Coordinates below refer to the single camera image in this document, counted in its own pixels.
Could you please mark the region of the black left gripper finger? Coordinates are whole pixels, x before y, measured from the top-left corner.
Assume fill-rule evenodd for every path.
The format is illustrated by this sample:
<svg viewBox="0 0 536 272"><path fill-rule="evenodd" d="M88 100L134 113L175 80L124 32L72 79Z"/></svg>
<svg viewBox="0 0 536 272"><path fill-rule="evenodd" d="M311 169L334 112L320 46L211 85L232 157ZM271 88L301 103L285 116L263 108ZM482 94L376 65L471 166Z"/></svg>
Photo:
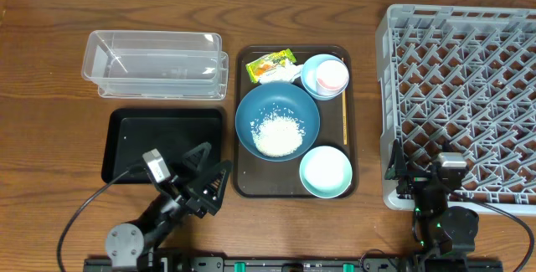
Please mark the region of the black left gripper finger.
<svg viewBox="0 0 536 272"><path fill-rule="evenodd" d="M201 172L187 185L189 194L187 207L194 215L197 217L204 217L207 213L215 215L221 209L232 169L231 161L220 162Z"/></svg>
<svg viewBox="0 0 536 272"><path fill-rule="evenodd" d="M203 142L183 154L181 159L182 174L184 176L196 176L205 168L212 146Z"/></svg>

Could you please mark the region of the white rice pile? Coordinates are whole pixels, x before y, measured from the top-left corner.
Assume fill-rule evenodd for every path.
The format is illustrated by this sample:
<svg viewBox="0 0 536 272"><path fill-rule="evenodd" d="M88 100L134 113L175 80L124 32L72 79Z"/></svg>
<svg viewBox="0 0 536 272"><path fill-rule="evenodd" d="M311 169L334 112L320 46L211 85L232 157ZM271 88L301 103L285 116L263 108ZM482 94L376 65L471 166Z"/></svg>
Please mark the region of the white rice pile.
<svg viewBox="0 0 536 272"><path fill-rule="evenodd" d="M267 157L284 157L294 153L306 135L302 123L275 112L250 122L250 133L256 149Z"/></svg>

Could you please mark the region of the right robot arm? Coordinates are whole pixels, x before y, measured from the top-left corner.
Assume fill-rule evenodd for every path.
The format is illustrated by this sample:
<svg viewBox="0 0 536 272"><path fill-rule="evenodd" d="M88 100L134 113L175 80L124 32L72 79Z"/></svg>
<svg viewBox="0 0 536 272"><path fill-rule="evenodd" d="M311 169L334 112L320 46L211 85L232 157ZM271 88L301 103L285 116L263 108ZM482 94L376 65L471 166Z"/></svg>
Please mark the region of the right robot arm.
<svg viewBox="0 0 536 272"><path fill-rule="evenodd" d="M384 178L396 181L398 194L414 200L412 234L425 252L435 257L467 254L475 250L478 214L468 208L449 206L448 196L461 187L468 173L459 152L445 151L423 169L408 167L403 147L394 141Z"/></svg>

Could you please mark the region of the dark blue plate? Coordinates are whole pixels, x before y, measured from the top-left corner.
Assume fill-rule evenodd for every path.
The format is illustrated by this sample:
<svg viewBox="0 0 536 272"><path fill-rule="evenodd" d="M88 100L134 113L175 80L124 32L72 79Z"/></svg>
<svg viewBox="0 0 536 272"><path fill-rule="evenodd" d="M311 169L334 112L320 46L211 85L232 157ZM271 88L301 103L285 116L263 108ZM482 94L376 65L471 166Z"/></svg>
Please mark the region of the dark blue plate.
<svg viewBox="0 0 536 272"><path fill-rule="evenodd" d="M267 157L254 145L250 122L272 112L297 118L306 131L302 145L291 155ZM288 83L271 83L255 87L239 102L234 121L241 145L251 154L269 162L290 161L305 153L317 139L321 125L319 109L312 97L302 88Z"/></svg>

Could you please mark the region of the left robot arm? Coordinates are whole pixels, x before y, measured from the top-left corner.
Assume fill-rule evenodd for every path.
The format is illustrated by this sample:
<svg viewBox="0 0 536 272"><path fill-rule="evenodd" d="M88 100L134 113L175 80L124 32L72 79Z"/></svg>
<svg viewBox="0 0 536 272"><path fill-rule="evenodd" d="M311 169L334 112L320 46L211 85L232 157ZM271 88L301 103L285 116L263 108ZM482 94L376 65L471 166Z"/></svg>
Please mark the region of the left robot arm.
<svg viewBox="0 0 536 272"><path fill-rule="evenodd" d="M158 149L142 154L142 170L159 195L137 219L121 223L106 237L113 271L155 271L157 248L187 216L215 215L222 207L233 163L207 163L211 145L204 142L174 162Z"/></svg>

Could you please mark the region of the mint green bowl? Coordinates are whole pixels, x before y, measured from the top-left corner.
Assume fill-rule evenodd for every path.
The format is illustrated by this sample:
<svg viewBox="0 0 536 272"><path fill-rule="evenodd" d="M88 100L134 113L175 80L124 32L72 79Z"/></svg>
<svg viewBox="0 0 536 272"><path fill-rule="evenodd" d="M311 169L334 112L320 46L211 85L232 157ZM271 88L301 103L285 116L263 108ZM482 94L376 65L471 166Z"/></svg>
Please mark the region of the mint green bowl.
<svg viewBox="0 0 536 272"><path fill-rule="evenodd" d="M332 146L311 149L301 160L302 186L317 198L341 197L351 186L353 167L348 157Z"/></svg>

